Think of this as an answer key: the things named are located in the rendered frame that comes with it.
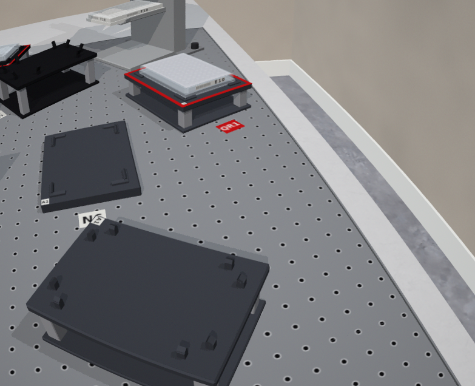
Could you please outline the dark grey plate on raised base with corner posts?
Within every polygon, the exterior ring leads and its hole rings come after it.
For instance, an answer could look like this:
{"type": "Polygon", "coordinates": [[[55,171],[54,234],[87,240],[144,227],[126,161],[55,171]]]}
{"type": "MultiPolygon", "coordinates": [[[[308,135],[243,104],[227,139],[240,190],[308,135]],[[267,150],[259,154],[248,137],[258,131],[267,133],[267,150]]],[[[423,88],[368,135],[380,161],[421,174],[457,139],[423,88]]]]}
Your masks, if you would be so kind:
{"type": "Polygon", "coordinates": [[[269,268],[95,216],[26,305],[44,341],[134,383],[229,386],[269,268]]]}

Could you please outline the grey shelf rack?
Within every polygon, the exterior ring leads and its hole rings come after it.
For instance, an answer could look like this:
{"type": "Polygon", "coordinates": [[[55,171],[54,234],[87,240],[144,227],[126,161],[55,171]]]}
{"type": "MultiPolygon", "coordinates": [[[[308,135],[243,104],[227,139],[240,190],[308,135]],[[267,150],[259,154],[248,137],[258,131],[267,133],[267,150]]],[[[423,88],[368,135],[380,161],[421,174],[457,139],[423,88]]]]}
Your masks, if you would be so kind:
{"type": "Polygon", "coordinates": [[[164,8],[125,19],[131,40],[102,50],[94,59],[128,72],[186,49],[186,0],[142,0],[164,8]]]}

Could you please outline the black two-tier stand with grey legs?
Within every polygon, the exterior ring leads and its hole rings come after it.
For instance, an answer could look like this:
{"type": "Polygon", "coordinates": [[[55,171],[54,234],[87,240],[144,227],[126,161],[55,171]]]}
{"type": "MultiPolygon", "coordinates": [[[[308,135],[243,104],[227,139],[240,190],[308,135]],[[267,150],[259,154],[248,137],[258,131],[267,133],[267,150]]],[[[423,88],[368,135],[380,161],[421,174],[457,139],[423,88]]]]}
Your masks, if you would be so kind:
{"type": "Polygon", "coordinates": [[[95,79],[97,53],[66,43],[0,69],[0,103],[22,119],[99,83],[95,79]],[[84,62],[85,75],[70,68],[84,62]],[[16,91],[8,94],[8,87],[16,91]]]}

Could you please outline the grey perforated work table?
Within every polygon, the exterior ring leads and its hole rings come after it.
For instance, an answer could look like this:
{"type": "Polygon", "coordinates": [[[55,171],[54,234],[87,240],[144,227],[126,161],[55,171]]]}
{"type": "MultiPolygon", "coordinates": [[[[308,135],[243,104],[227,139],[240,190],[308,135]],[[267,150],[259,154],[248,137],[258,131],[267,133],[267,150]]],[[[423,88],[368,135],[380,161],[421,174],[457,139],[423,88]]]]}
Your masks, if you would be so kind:
{"type": "Polygon", "coordinates": [[[27,301],[106,218],[268,263],[266,305],[229,386],[461,386],[328,182],[252,85],[251,108],[182,133],[130,98],[128,71],[22,119],[0,103],[0,386],[142,386],[42,339],[27,301]],[[141,195],[43,213],[45,136],[125,121],[141,195]],[[245,127],[217,128],[235,120],[245,127]]]}

